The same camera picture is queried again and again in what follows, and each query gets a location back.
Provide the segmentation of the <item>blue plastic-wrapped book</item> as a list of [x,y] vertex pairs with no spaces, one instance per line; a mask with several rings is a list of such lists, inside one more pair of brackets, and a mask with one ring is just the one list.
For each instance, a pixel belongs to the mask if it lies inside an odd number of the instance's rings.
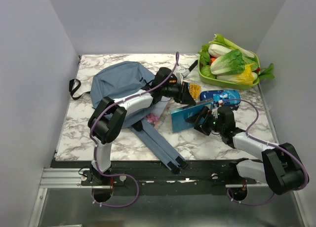
[[185,119],[197,114],[199,110],[204,106],[207,106],[209,110],[211,110],[213,108],[213,99],[207,99],[207,100],[197,102],[195,106],[187,105],[187,106],[172,110],[170,112],[172,132],[178,133],[183,130],[187,130],[190,128],[194,128],[195,126],[201,125],[204,122],[204,118],[202,118],[199,123],[187,123]]

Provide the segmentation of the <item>designer fate flower book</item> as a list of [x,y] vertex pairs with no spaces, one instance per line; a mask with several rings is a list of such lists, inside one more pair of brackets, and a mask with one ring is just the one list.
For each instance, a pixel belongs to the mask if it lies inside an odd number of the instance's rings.
[[145,116],[146,121],[150,123],[152,127],[157,125],[168,104],[168,101],[158,102],[154,106],[154,109],[147,116]]

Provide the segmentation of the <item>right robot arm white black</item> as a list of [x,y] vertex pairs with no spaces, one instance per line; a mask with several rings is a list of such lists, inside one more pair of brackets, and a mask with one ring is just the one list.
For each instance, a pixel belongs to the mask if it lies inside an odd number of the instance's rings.
[[185,121],[204,135],[212,131],[219,133],[226,145],[257,158],[257,161],[244,158],[236,161],[235,167],[227,171],[230,182],[237,184],[244,178],[251,178],[266,183],[277,195],[303,189],[308,184],[309,176],[292,144],[270,143],[252,137],[236,126],[230,107],[219,107],[212,112],[204,106]]

